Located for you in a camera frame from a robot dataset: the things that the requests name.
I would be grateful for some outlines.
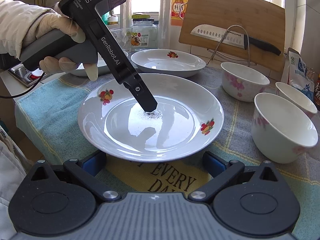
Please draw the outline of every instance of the kitchen knife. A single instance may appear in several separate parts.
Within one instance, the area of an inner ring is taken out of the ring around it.
[[[191,31],[191,34],[198,37],[219,42],[225,32],[226,32],[226,29],[209,25],[209,24],[201,24],[195,27]],[[272,52],[278,56],[281,54],[281,51],[276,46],[272,45],[269,42],[253,38],[251,36],[249,36],[249,42],[250,44],[264,51]],[[248,38],[247,38],[247,35],[245,34],[229,31],[229,33],[226,35],[222,43],[229,44],[231,46],[236,46],[242,49],[247,49]]]

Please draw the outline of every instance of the shallow white dish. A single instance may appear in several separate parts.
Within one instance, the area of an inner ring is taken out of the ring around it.
[[[126,51],[124,51],[124,54],[126,55],[126,57],[128,57],[128,53]],[[100,56],[100,54],[98,53],[98,76],[102,76],[105,74],[109,74],[110,70],[107,66],[107,64],[104,62],[103,58]],[[78,77],[87,77],[87,73],[84,70],[84,67],[82,65],[82,63],[79,65],[79,67],[72,71],[71,74],[78,76]]]
[[[251,135],[258,149],[270,160],[290,163],[318,142],[311,120],[293,103],[269,93],[254,98]]]
[[[270,80],[252,68],[232,62],[221,63],[223,89],[237,100],[253,102]]]
[[[318,109],[315,104],[304,93],[288,84],[276,82],[276,95],[295,104],[310,119],[318,113]]]
[[[192,54],[169,49],[147,49],[134,53],[131,60],[140,70],[178,77],[191,77],[205,67],[205,62]]]
[[[78,124],[95,147],[130,161],[164,162],[196,153],[218,136],[223,109],[208,90],[171,75],[143,73],[141,78],[158,102],[151,114],[116,80],[84,99]]]

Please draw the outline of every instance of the screw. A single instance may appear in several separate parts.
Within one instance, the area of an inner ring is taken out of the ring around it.
[[[194,199],[204,199],[207,195],[202,191],[194,191],[191,194],[191,197]]]
[[[108,191],[105,191],[102,195],[108,199],[115,199],[119,196],[119,193],[113,190],[108,190]]]

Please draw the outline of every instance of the seasoning packet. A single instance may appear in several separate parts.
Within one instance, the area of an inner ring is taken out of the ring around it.
[[[314,75],[315,72],[306,67],[300,54],[294,49],[289,48],[281,82],[298,89],[313,102]]]
[[[316,82],[313,103],[316,105],[318,111],[320,111],[320,74],[319,74],[318,80]]]

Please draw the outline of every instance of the finger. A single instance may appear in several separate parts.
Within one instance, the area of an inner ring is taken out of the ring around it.
[[[85,41],[85,34],[83,30],[70,18],[56,14],[51,17],[50,26],[68,34],[75,42],[82,43]]]
[[[62,72],[59,67],[59,61],[54,57],[45,57],[40,61],[39,66],[41,70],[48,75]]]
[[[36,38],[39,39],[53,29],[61,30],[71,36],[75,42],[82,43],[85,41],[85,34],[79,25],[72,19],[58,13],[50,13],[42,19],[36,31]]]
[[[83,63],[83,67],[87,76],[91,81],[96,81],[98,79],[98,66],[97,64]]]
[[[80,63],[74,63],[67,57],[59,59],[59,66],[62,72],[69,73],[79,67]]]

